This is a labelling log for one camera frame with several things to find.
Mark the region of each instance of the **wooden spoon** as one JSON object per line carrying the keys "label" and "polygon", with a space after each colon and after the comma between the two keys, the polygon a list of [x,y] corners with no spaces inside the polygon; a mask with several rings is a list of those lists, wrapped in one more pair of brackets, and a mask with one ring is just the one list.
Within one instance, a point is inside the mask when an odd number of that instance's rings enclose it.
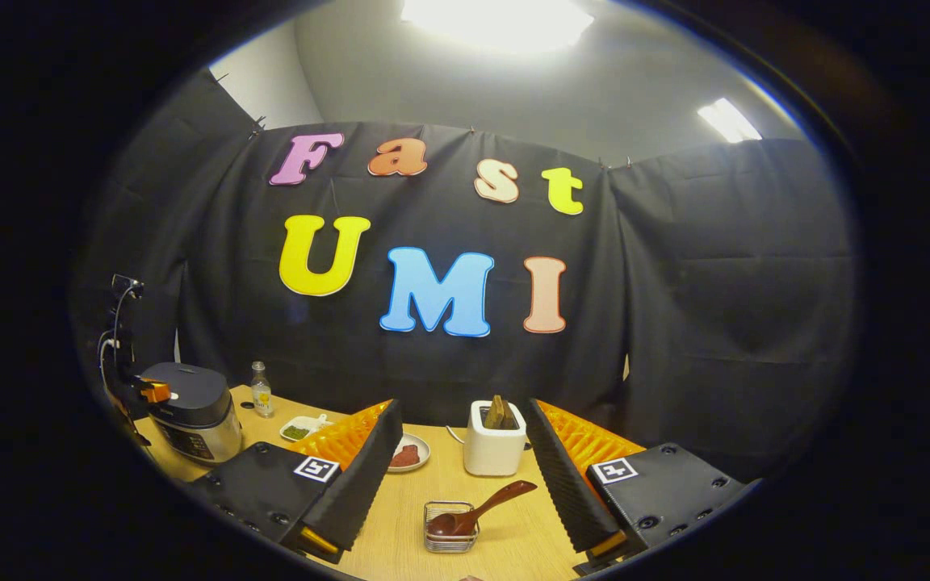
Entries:
{"label": "wooden spoon", "polygon": [[475,522],[480,519],[484,512],[531,490],[536,490],[535,484],[524,479],[517,479],[516,482],[495,492],[479,508],[473,508],[469,512],[457,512],[457,514],[455,512],[444,512],[444,514],[437,516],[429,521],[429,524],[425,527],[425,532],[436,534],[439,537],[468,536],[468,534],[472,534],[472,530],[475,529]]}

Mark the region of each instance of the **rice cooker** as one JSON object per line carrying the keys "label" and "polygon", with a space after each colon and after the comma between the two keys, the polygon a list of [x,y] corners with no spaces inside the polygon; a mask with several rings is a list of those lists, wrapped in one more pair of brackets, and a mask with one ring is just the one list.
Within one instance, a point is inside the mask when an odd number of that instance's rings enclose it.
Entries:
{"label": "rice cooker", "polygon": [[140,373],[165,382],[170,400],[149,406],[167,444],[204,464],[221,464],[242,449],[242,425],[224,375],[184,363],[158,363]]}

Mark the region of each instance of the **glass bottle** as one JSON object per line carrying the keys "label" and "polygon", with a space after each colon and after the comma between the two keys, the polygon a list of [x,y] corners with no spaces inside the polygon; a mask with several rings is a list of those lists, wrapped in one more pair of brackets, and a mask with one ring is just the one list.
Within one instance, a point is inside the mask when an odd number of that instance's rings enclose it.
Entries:
{"label": "glass bottle", "polygon": [[265,376],[265,364],[262,361],[253,362],[253,380],[250,382],[253,392],[253,409],[262,416],[270,418],[274,415],[274,408],[270,401],[270,383]]}

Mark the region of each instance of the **white ceiling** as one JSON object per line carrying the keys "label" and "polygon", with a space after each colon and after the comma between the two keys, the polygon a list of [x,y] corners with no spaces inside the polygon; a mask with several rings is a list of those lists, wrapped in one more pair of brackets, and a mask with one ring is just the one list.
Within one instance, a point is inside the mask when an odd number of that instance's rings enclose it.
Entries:
{"label": "white ceiling", "polygon": [[578,44],[507,55],[400,21],[402,0],[335,0],[295,21],[325,121],[431,123],[516,137],[606,165],[720,143],[697,109],[727,97],[763,137],[805,139],[701,41],[608,0]]}

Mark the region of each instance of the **wire basket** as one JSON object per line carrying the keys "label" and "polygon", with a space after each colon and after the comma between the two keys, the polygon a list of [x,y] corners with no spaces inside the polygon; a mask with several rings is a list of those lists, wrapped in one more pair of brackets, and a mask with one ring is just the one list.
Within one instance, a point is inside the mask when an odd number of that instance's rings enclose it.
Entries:
{"label": "wire basket", "polygon": [[429,534],[425,531],[429,526],[429,521],[444,514],[444,512],[469,512],[473,508],[472,504],[462,503],[461,500],[430,500],[423,507],[423,522],[421,522],[421,537],[425,539],[425,548],[433,553],[464,553],[475,545],[475,540],[480,536],[480,523],[475,523],[475,530],[472,534],[462,537],[447,537],[443,534]]}

